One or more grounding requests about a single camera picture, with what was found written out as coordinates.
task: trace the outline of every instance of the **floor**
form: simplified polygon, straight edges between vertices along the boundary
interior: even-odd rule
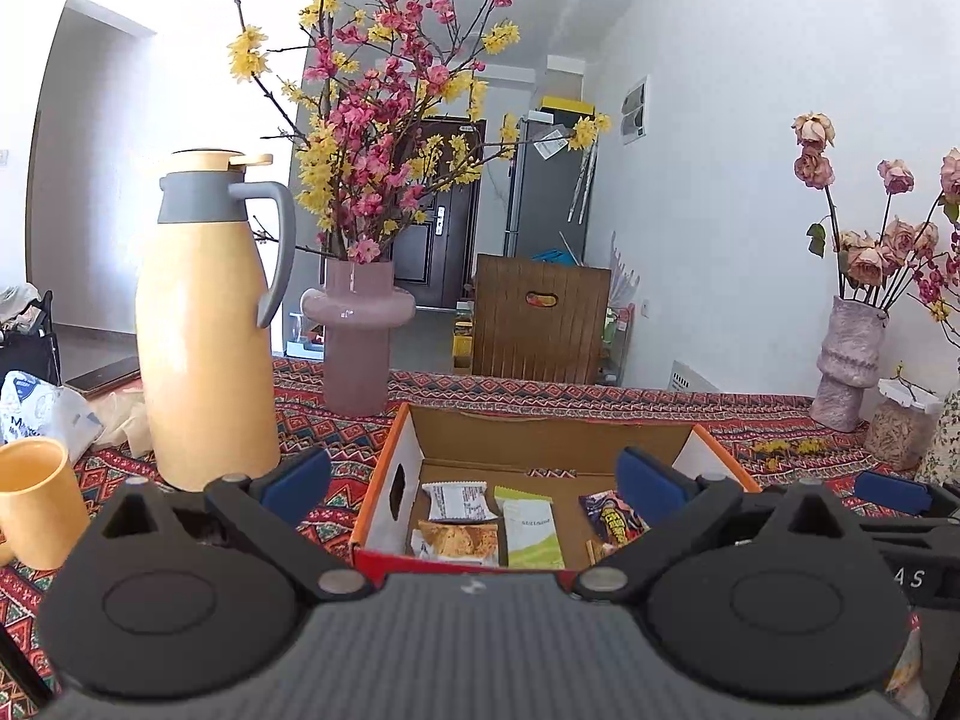
[[[411,322],[392,331],[390,366],[397,370],[451,373],[456,314],[418,311]],[[72,325],[57,325],[64,381],[136,354],[136,336]]]

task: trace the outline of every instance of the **smartphone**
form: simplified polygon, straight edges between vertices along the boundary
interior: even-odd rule
[[[109,365],[98,367],[66,383],[70,389],[75,389],[81,395],[97,395],[103,391],[114,389],[128,381],[133,381],[140,375],[140,357],[124,357],[123,360],[111,362]]]

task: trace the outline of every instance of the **blue gripper pad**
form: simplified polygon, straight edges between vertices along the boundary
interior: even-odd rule
[[[616,488],[651,528],[683,509],[699,491],[692,479],[635,447],[627,447],[616,459]]]
[[[318,449],[270,483],[260,504],[296,528],[323,501],[329,486],[330,456]]]
[[[875,471],[863,471],[853,483],[853,494],[877,506],[905,514],[923,514],[933,505],[926,485]]]

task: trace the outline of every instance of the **red geometric tablecloth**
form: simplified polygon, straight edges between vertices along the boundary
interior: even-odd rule
[[[301,533],[344,555],[360,511],[377,453],[386,440],[397,404],[409,400],[425,406],[510,415],[553,415],[623,421],[696,421],[752,474],[760,485],[789,483],[798,475],[823,479],[861,514],[875,514],[871,504],[850,497],[853,477],[877,463],[863,451],[862,430],[834,433],[808,416],[810,399],[793,395],[679,394],[652,389],[547,384],[511,379],[455,377],[394,371],[391,405],[382,415],[341,419],[323,408],[322,367],[313,362],[277,359],[274,365],[277,424],[284,453],[324,445],[333,459],[328,497],[301,525]],[[823,440],[811,454],[790,453],[771,470],[757,445],[784,440]],[[216,436],[209,437],[211,443]],[[150,458],[135,460],[126,447],[85,455],[75,466],[80,489],[91,512],[97,512],[128,476],[157,478]],[[56,572],[32,571],[19,563],[0,569],[0,619],[28,653],[41,675],[50,668],[37,643],[34,616]],[[32,705],[0,671],[0,720],[28,717]]]

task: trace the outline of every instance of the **cup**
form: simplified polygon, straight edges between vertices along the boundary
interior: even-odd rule
[[[45,437],[0,445],[0,562],[59,568],[89,522],[64,445]]]

